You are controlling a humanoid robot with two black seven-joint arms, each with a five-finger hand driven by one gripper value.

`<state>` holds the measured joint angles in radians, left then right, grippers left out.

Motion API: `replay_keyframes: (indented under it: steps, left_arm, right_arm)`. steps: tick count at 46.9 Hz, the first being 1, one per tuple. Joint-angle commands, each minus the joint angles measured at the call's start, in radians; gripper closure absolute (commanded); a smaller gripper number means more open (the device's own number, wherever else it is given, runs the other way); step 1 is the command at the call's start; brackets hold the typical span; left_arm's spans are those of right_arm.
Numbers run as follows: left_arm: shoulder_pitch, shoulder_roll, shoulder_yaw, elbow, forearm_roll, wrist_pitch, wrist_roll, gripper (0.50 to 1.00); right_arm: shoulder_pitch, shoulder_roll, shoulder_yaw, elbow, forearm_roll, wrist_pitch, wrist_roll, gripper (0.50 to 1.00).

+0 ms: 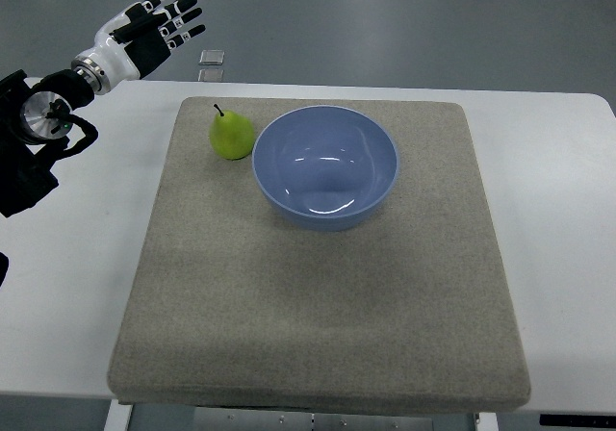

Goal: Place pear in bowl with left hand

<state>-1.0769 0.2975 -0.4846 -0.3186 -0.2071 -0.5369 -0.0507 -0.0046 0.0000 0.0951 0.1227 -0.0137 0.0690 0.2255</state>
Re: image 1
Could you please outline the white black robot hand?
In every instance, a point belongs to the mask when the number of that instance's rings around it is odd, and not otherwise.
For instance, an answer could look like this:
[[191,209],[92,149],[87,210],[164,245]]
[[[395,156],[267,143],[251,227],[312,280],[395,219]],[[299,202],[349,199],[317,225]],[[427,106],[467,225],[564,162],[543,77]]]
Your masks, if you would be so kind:
[[71,69],[98,95],[123,81],[142,79],[205,32],[204,25],[191,24],[201,14],[197,0],[136,2],[98,30],[93,47],[77,55]]

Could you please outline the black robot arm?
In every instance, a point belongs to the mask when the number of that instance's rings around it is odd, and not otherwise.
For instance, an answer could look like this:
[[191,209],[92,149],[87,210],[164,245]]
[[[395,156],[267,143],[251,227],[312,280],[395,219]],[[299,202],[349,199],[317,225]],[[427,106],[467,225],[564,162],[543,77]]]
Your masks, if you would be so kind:
[[95,126],[73,113],[94,99],[80,73],[65,69],[33,86],[18,69],[1,80],[1,215],[33,208],[59,185],[55,162],[98,138]]

